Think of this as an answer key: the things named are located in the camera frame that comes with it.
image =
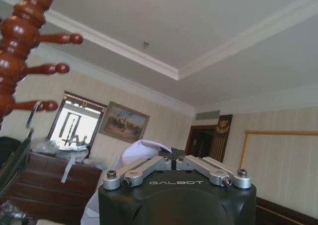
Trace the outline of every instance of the ceiling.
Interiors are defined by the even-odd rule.
[[[316,2],[55,0],[42,33],[77,30],[81,46],[50,46],[202,106],[317,83]]]

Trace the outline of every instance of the wooden wainscoting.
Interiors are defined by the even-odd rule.
[[[318,220],[265,199],[256,199],[256,225],[318,225]]]

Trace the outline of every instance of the painting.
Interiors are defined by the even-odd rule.
[[[133,143],[143,137],[148,120],[143,113],[110,102],[99,132]]]

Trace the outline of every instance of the gold frame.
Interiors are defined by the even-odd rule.
[[[246,149],[250,135],[276,135],[276,136],[318,136],[315,131],[245,131],[245,140],[243,153],[240,159],[239,167],[242,169],[245,162]]]
[[[149,116],[146,115],[146,114],[143,114],[143,113],[141,113],[141,112],[135,111],[135,110],[133,110],[133,109],[130,109],[130,108],[128,108],[128,107],[125,107],[125,106],[123,106],[123,105],[120,105],[120,104],[118,104],[118,103],[112,102],[112,101],[110,101],[109,104],[108,104],[106,113],[105,113],[105,115],[104,115],[103,121],[102,121],[102,123],[101,123],[101,125],[100,125],[100,127],[99,127],[99,131],[98,131],[98,132],[99,132],[99,133],[102,133],[102,134],[104,134],[104,135],[107,135],[107,136],[110,136],[110,137],[113,137],[113,138],[122,140],[122,141],[124,141],[124,142],[134,143],[134,142],[137,141],[137,140],[130,140],[130,139],[123,138],[123,137],[121,137],[121,136],[118,136],[118,135],[115,135],[115,134],[113,134],[113,133],[111,133],[111,132],[108,132],[108,131],[106,131],[106,130],[104,129],[105,126],[106,126],[106,124],[107,124],[107,119],[108,119],[108,117],[109,117],[109,113],[110,113],[110,110],[112,109],[112,107],[118,107],[118,108],[120,108],[120,109],[122,109],[122,110],[131,112],[131,113],[134,113],[134,114],[139,115],[139,116],[141,116],[141,117],[144,117],[145,123],[144,123],[143,128],[142,128],[142,130],[141,130],[141,132],[140,132],[140,136],[139,136],[138,139],[137,139],[137,140],[141,140],[141,139],[143,138],[143,136],[144,136],[144,133],[145,133],[145,130],[146,130],[148,121],[149,121]]]

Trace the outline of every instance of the wooden dresser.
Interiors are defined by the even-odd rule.
[[[31,152],[27,168],[0,204],[10,200],[30,217],[67,225],[80,224],[101,170],[76,163],[71,167],[65,184],[62,184],[67,163],[66,160]]]

